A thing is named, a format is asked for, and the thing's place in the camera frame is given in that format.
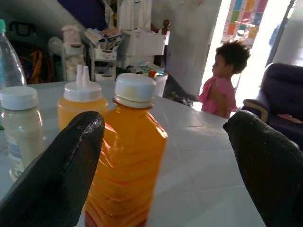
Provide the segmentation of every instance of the child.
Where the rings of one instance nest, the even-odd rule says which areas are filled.
[[[224,43],[216,53],[213,77],[205,82],[199,100],[203,111],[229,118],[231,111],[237,109],[231,79],[245,69],[250,52],[241,42],[233,41]]]

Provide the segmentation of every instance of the doorway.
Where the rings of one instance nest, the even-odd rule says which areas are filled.
[[[250,50],[251,57],[248,60],[248,65],[241,74],[232,77],[233,86],[236,88],[236,102],[238,107],[242,106],[244,99],[254,97],[257,94],[263,78],[264,68],[272,49],[270,39],[273,31],[283,21],[285,12],[291,1],[293,0],[268,0],[259,25],[258,34]],[[226,18],[230,13],[231,3],[235,4],[235,1],[222,0],[210,51],[207,57],[200,92],[202,92],[203,84],[213,75],[212,65],[216,54],[215,50],[222,45],[223,30]]]

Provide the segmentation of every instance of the orange juice bottle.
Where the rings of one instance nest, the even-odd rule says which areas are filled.
[[[116,108],[104,115],[106,129],[97,170],[86,201],[86,227],[143,227],[167,133],[148,113],[155,82],[120,74]]]
[[[99,84],[89,80],[87,66],[78,65],[77,81],[65,85],[63,97],[58,100],[58,123],[60,130],[78,114],[85,111],[107,111],[107,100],[102,97]]]

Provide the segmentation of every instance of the pink shirt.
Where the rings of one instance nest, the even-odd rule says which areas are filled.
[[[202,111],[218,115],[218,107],[216,102],[214,100],[207,99],[208,92],[210,91],[210,87],[213,83],[217,86],[219,92],[221,92],[226,97],[228,115],[230,115],[232,110],[237,109],[235,89],[233,88],[232,82],[229,79],[216,78],[214,76],[211,77],[207,82],[205,82],[203,86],[203,92],[199,96],[199,101],[203,103]]]

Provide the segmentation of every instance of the curly hair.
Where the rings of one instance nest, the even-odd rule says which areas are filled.
[[[241,73],[247,66],[250,51],[246,45],[240,41],[226,42],[216,49],[217,55],[224,58],[225,64],[233,65],[234,73]]]

